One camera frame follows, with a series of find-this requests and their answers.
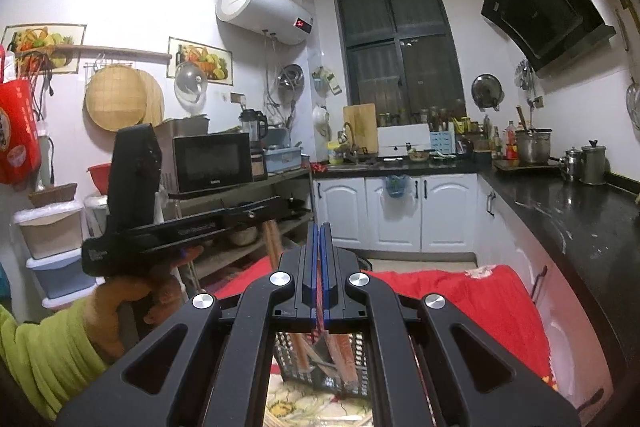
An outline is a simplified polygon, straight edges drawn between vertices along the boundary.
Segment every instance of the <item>beige storage box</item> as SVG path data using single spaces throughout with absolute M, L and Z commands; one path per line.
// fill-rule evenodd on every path
M 34 259 L 82 247 L 82 204 L 53 203 L 14 214 Z

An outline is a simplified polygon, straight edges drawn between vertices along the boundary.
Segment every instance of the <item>countertop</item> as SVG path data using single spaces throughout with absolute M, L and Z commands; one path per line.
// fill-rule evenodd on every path
M 477 172 L 515 211 L 571 285 L 602 344 L 614 383 L 640 360 L 640 209 L 613 185 L 565 184 L 557 171 L 496 172 L 446 163 L 327 171 L 315 178 Z

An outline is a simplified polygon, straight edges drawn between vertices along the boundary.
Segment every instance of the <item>fruit poster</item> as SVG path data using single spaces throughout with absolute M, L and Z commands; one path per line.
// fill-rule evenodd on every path
M 54 74 L 78 73 L 77 51 L 64 49 L 64 44 L 83 44 L 86 24 L 20 24 L 7 26 L 2 35 L 2 45 L 17 54 L 17 66 L 23 72 L 30 70 L 30 61 L 38 58 L 20 52 L 37 50 L 46 53 Z
M 234 85 L 231 52 L 214 46 L 183 41 L 169 37 L 168 53 L 171 60 L 166 68 L 167 78 L 175 78 L 175 68 L 181 62 L 195 62 L 206 75 L 209 82 Z

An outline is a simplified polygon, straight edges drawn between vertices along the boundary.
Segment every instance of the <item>silver screw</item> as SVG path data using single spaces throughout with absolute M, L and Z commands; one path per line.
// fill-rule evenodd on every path
M 271 284 L 276 286 L 285 286 L 289 284 L 291 276 L 286 272 L 274 272 L 271 274 L 271 277 L 269 277 L 269 280 L 271 281 Z
M 445 298 L 442 295 L 438 295 L 437 293 L 430 293 L 424 298 L 424 303 L 434 310 L 439 310 L 443 308 L 447 303 Z
M 366 273 L 352 273 L 349 276 L 349 282 L 354 286 L 364 286 L 369 284 L 369 276 Z
M 215 300 L 216 298 L 213 295 L 209 295 L 208 293 L 200 293 L 193 299 L 191 299 L 191 304 L 193 304 L 194 307 L 203 310 L 204 308 L 211 307 Z

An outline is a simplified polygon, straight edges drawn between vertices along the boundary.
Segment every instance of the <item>red shopping bag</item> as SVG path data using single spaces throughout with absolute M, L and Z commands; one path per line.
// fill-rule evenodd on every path
M 0 183 L 18 184 L 39 168 L 31 85 L 25 79 L 4 82 L 4 48 L 0 45 Z

